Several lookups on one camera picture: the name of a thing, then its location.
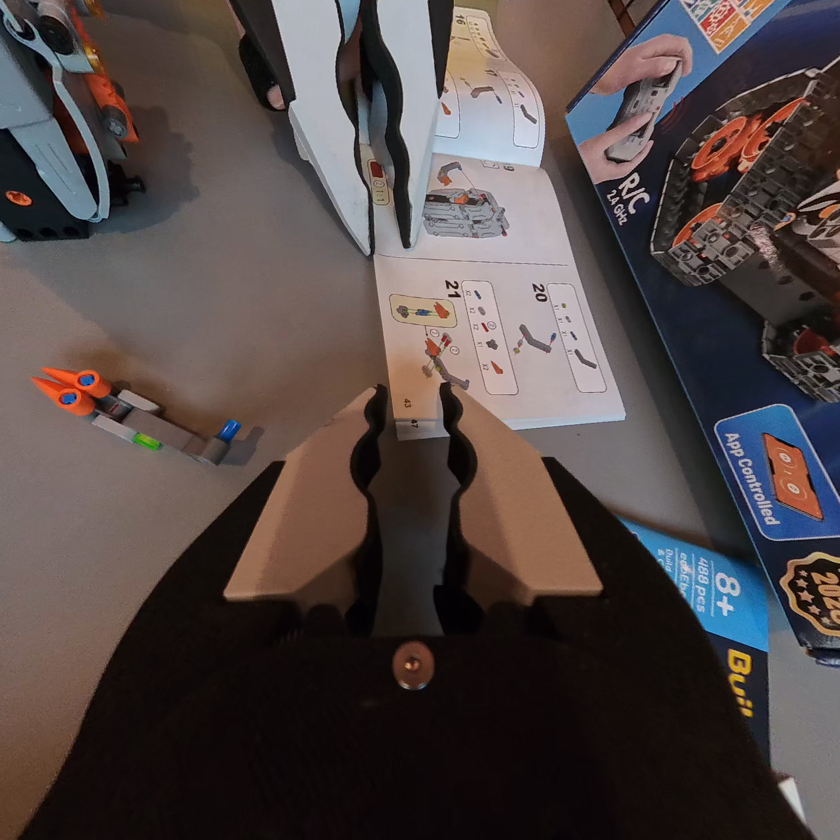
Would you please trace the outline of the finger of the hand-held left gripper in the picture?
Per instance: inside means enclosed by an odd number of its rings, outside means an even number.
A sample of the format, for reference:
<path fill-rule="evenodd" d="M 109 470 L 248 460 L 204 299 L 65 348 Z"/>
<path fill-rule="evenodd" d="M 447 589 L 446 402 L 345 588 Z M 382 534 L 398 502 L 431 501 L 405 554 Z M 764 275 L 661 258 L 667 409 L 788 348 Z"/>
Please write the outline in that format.
<path fill-rule="evenodd" d="M 274 1 L 289 70 L 283 97 L 290 124 L 360 251 L 374 251 L 371 191 L 361 172 L 359 75 L 361 2 Z"/>
<path fill-rule="evenodd" d="M 405 249 L 415 246 L 423 222 L 453 14 L 452 1 L 373 1 L 360 9 L 371 147 Z"/>

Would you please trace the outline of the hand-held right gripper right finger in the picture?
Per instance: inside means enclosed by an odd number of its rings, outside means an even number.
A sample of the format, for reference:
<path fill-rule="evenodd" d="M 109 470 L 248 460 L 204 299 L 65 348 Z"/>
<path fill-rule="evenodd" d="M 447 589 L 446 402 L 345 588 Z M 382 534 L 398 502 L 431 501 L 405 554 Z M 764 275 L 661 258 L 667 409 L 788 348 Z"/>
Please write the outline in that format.
<path fill-rule="evenodd" d="M 472 634 L 498 604 L 601 595 L 603 584 L 543 457 L 457 385 L 441 385 L 451 500 L 436 586 L 445 634 Z"/>

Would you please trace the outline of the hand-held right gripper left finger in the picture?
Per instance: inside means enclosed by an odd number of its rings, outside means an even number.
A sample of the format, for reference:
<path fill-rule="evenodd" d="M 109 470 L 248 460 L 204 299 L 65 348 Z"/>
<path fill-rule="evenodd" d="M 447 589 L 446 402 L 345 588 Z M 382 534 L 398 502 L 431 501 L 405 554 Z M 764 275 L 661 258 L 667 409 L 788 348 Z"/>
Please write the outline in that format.
<path fill-rule="evenodd" d="M 289 453 L 230 577 L 229 602 L 338 610 L 369 635 L 382 583 L 382 536 L 370 484 L 382 462 L 387 390 L 377 385 Z"/>

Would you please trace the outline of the brick arm with orange claws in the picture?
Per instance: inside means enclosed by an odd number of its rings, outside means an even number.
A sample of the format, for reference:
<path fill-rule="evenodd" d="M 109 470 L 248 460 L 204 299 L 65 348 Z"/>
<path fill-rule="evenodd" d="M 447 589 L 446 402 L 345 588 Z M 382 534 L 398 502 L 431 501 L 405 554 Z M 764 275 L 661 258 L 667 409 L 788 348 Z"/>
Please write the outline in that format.
<path fill-rule="evenodd" d="M 44 376 L 32 376 L 31 382 L 53 404 L 121 440 L 152 451 L 170 448 L 197 462 L 218 466 L 242 427 L 228 419 L 214 436 L 202 436 L 166 418 L 161 405 L 116 386 L 94 370 L 44 367 L 43 372 Z"/>

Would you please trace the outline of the white instruction booklet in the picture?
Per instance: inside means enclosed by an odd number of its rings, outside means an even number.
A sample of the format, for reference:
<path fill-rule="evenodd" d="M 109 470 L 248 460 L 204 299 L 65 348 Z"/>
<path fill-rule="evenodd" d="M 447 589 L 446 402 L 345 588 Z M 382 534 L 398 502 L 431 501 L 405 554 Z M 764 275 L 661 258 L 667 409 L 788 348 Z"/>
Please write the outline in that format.
<path fill-rule="evenodd" d="M 515 430 L 622 421 L 623 401 L 541 167 L 543 103 L 488 12 L 455 7 L 421 225 L 404 248 L 393 165 L 366 148 L 395 428 L 445 436 L 439 388 Z"/>

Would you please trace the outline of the grey brick toy robot body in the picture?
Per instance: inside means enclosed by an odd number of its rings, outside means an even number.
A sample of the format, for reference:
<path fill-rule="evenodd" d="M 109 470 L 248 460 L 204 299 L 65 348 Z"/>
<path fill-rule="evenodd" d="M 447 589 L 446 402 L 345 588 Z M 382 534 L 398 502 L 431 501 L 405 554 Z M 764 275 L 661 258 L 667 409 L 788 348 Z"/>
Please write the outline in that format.
<path fill-rule="evenodd" d="M 2 242 L 88 238 L 143 180 L 127 176 L 138 143 L 123 89 L 83 17 L 100 2 L 2 1 Z"/>

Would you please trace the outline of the grey desk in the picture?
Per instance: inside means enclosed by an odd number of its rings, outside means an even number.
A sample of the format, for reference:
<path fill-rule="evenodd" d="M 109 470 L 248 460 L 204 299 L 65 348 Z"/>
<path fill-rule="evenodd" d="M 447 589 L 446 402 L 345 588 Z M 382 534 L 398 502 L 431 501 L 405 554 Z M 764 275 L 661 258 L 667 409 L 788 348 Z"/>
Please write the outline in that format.
<path fill-rule="evenodd" d="M 258 105 L 224 2 L 102 2 L 88 20 L 141 143 L 132 196 L 89 239 L 2 244 L 2 838 L 16 838 L 72 744 L 115 645 L 162 575 L 271 461 L 387 383 L 373 263 L 288 120 Z M 718 465 L 640 297 L 564 107 L 623 40 L 607 2 L 490 2 L 546 105 L 543 167 L 626 419 L 522 433 L 615 512 L 751 559 Z M 201 465 L 91 428 L 30 381 L 92 368 L 202 434 Z M 455 488 L 443 439 L 398 442 L 371 484 L 385 573 L 379 634 L 439 630 L 432 586 Z M 772 763 L 808 825 L 838 838 L 838 671 L 798 646 L 770 594 Z"/>

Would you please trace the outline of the blue cover booklet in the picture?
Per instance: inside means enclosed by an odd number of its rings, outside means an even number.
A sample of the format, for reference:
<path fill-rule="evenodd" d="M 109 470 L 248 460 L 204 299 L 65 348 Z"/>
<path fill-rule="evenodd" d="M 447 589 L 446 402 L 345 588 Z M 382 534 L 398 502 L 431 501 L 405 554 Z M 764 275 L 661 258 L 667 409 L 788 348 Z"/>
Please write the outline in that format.
<path fill-rule="evenodd" d="M 746 560 L 620 520 L 667 573 L 703 626 L 738 709 L 769 760 L 770 637 L 763 573 Z"/>

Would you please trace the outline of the blue toy set box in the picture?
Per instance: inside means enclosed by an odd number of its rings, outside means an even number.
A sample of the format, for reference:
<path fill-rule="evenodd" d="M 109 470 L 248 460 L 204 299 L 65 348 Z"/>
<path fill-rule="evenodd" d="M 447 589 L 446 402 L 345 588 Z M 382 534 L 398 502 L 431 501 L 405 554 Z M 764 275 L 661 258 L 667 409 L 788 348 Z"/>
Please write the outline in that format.
<path fill-rule="evenodd" d="M 657 2 L 566 122 L 798 644 L 839 658 L 839 2 Z"/>

